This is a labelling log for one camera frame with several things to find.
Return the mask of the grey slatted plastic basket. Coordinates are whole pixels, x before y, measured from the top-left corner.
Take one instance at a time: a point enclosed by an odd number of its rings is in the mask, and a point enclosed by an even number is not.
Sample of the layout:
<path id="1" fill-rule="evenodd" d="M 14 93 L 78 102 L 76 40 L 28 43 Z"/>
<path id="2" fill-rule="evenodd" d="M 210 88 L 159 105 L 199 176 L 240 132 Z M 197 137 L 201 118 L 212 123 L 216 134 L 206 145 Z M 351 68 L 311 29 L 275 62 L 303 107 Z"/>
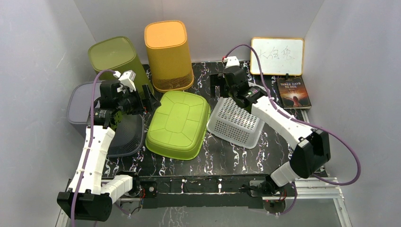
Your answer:
<path id="1" fill-rule="evenodd" d="M 90 111 L 93 82 L 77 86 L 70 97 L 67 109 L 69 123 L 86 137 L 87 119 Z M 118 124 L 107 157 L 125 157 L 144 148 L 144 121 L 141 115 L 124 115 Z"/>

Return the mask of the lime green plastic tub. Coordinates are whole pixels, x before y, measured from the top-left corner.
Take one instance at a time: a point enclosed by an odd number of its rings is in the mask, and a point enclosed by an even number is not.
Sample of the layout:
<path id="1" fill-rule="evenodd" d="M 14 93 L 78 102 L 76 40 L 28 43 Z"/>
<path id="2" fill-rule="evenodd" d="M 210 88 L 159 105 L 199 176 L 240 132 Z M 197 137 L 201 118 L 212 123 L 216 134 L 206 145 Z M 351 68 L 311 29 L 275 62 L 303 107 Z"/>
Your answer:
<path id="1" fill-rule="evenodd" d="M 210 105 L 197 94 L 168 91 L 148 127 L 145 145 L 151 152 L 177 160 L 196 158 L 206 134 Z"/>

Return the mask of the white perforated plastic tray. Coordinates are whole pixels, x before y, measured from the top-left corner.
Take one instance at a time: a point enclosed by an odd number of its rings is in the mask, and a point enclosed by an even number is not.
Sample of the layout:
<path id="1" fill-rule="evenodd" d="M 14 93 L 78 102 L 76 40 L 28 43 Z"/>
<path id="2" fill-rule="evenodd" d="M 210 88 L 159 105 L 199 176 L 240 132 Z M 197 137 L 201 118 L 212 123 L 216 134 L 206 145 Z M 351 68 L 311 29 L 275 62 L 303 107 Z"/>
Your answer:
<path id="1" fill-rule="evenodd" d="M 237 106 L 231 98 L 219 98 L 207 123 L 211 134 L 243 148 L 256 147 L 264 122 Z"/>

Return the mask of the olive green slatted basket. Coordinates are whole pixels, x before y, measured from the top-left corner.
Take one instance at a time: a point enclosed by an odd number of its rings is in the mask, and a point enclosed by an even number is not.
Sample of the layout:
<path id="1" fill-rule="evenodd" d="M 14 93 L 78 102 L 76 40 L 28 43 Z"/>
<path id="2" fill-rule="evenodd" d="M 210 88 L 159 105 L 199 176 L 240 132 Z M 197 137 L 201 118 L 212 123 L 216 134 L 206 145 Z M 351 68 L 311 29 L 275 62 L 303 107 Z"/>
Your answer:
<path id="1" fill-rule="evenodd" d="M 132 70 L 136 74 L 134 84 L 140 96 L 144 97 L 142 85 L 148 85 L 151 93 L 154 93 L 153 86 L 129 38 L 117 36 L 96 43 L 89 48 L 88 58 L 96 74 L 102 70 L 114 70 L 120 73 Z"/>

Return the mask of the orange slatted plastic basket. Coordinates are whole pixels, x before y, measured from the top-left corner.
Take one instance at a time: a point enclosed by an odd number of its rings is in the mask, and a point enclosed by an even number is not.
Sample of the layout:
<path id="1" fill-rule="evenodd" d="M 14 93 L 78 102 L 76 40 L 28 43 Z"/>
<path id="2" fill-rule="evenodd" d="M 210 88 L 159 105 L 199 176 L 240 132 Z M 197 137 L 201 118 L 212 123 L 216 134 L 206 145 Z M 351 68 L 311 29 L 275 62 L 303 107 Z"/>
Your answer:
<path id="1" fill-rule="evenodd" d="M 184 23 L 179 20 L 148 24 L 144 30 L 153 87 L 162 93 L 184 91 L 194 82 Z"/>

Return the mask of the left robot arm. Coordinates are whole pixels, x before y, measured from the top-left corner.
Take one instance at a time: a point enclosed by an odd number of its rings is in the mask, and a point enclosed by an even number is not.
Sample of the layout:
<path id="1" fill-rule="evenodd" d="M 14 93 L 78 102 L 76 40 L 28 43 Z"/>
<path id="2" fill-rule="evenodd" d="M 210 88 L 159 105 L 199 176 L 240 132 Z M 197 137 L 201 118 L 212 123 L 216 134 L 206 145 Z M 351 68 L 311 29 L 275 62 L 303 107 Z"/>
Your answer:
<path id="1" fill-rule="evenodd" d="M 58 205 L 72 225 L 77 219 L 104 222 L 119 198 L 125 194 L 139 195 L 141 184 L 134 180 L 133 174 L 118 174 L 102 185 L 102 171 L 123 116 L 160 107 L 147 84 L 142 85 L 142 91 L 141 96 L 133 82 L 118 79 L 93 83 L 81 158 L 67 189 L 57 197 Z"/>

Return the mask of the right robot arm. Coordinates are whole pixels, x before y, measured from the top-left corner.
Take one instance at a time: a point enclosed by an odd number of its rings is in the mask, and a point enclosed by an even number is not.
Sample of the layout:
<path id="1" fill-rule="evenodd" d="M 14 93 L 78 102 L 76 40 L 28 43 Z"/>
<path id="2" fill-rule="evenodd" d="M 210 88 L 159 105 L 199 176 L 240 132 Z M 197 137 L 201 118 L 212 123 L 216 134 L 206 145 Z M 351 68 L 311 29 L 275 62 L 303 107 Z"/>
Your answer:
<path id="1" fill-rule="evenodd" d="M 291 159 L 263 181 L 243 185 L 251 196 L 278 196 L 285 190 L 286 184 L 299 178 L 307 179 L 330 160 L 328 133 L 305 122 L 297 122 L 295 117 L 274 102 L 266 88 L 249 85 L 241 67 L 228 67 L 222 73 L 211 74 L 209 78 L 212 97 L 215 97 L 215 88 L 218 87 L 220 97 L 233 99 L 238 107 L 268 124 L 293 149 Z"/>

